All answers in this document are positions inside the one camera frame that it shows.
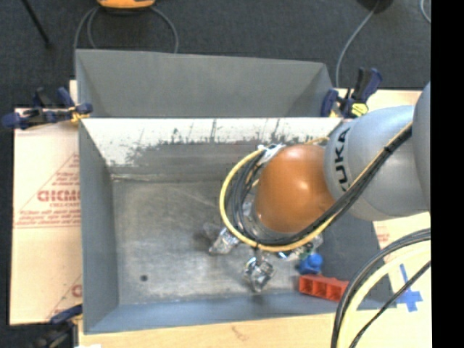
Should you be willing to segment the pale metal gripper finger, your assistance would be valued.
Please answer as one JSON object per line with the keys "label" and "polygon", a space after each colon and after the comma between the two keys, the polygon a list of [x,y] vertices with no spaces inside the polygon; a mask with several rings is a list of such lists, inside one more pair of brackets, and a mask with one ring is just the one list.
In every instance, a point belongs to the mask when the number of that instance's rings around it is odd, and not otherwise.
{"label": "pale metal gripper finger", "polygon": [[247,260],[244,264],[242,278],[244,282],[248,285],[248,287],[252,291],[259,291],[259,287],[257,284],[257,274],[255,271],[257,270],[257,261],[256,260]]}
{"label": "pale metal gripper finger", "polygon": [[262,291],[266,287],[274,274],[275,269],[272,264],[267,261],[262,261],[259,264],[258,291]]}

